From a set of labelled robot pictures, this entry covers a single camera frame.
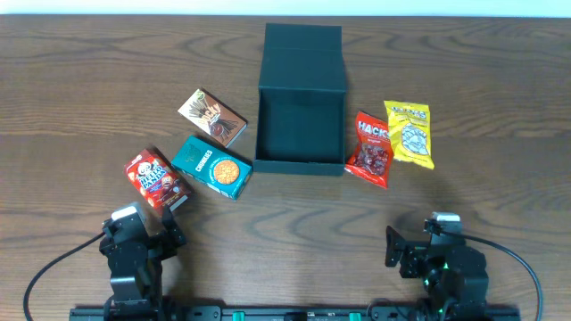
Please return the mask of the red Hello Panda box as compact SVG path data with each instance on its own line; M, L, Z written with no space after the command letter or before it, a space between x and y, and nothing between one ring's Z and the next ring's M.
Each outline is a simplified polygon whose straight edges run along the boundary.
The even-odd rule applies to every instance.
M160 216L165 209L173 212L192 193L187 181L154 146L145 148L129 160L123 173Z

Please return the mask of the teal Chunkies cookie box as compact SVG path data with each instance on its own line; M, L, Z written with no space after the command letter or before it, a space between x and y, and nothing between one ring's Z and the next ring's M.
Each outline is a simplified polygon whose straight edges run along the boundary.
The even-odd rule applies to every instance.
M171 164L175 169L234 201L252 174L249 163L197 136L187 138Z

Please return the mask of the red Hacks candy bag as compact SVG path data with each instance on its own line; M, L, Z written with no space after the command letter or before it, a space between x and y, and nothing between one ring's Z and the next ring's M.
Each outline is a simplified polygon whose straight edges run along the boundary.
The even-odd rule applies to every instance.
M393 160L387 123L364 111L359 111L355 119L355 129L358 143L345 164L345 170L386 189L389 168Z

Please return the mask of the yellow Hacks candy bag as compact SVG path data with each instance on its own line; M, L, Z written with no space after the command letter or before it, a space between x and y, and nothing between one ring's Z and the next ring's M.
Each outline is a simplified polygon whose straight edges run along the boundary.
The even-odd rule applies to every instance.
M393 158L434 169L429 106L396 101L384 101L384 104Z

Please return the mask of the brown Pocky box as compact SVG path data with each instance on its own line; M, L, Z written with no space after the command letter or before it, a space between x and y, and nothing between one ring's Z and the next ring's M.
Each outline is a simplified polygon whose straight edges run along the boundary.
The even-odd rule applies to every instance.
M234 143L247 128L245 118L203 88L196 89L178 113L224 147Z

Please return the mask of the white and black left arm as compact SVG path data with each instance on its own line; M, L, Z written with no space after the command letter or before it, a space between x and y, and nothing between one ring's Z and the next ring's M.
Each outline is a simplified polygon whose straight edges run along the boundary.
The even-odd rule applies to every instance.
M182 308L162 294L162 262L177 255L186 237L170 208L163 229L149 235L137 204L118 210L103 223L99 251L111 270L113 295L103 305L104 320L183 320Z

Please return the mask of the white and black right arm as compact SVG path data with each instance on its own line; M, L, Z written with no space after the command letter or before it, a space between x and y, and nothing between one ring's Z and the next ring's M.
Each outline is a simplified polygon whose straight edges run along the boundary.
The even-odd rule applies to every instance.
M407 241L388 226L385 265L402 278L418 278L428 295L407 313L408 320L484 320L489 277L483 253L466 245L456 220L425 221L428 241Z

